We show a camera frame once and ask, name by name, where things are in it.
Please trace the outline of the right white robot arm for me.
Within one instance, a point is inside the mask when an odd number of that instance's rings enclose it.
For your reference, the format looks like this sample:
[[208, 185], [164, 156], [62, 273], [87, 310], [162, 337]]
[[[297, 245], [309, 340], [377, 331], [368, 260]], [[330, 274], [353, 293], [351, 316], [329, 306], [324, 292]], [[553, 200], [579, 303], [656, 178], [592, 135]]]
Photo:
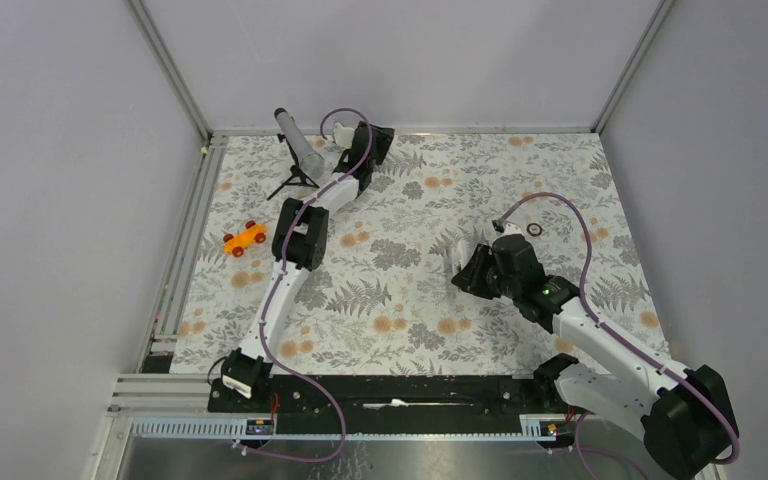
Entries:
[[535, 402], [557, 412], [571, 405], [596, 414], [640, 440], [675, 479], [691, 479], [733, 453], [739, 429], [722, 376], [691, 369], [631, 340], [585, 306], [578, 287], [550, 276], [520, 233], [490, 245], [458, 241], [449, 250], [452, 284], [488, 300], [505, 298], [528, 321], [571, 342], [599, 365], [600, 374], [558, 354], [535, 371]]

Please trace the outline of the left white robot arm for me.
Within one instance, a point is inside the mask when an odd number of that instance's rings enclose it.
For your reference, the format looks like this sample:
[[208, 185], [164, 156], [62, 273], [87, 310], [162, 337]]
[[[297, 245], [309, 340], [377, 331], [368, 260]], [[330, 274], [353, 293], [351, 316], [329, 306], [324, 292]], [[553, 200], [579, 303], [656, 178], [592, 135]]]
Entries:
[[282, 205], [272, 242], [275, 262], [269, 286], [249, 330], [221, 367], [222, 385], [245, 410], [259, 410], [269, 401], [267, 379], [280, 342], [278, 330], [297, 293], [324, 260], [330, 216], [370, 186], [395, 138], [393, 128], [365, 121], [351, 133], [351, 144], [328, 181], [314, 193]]

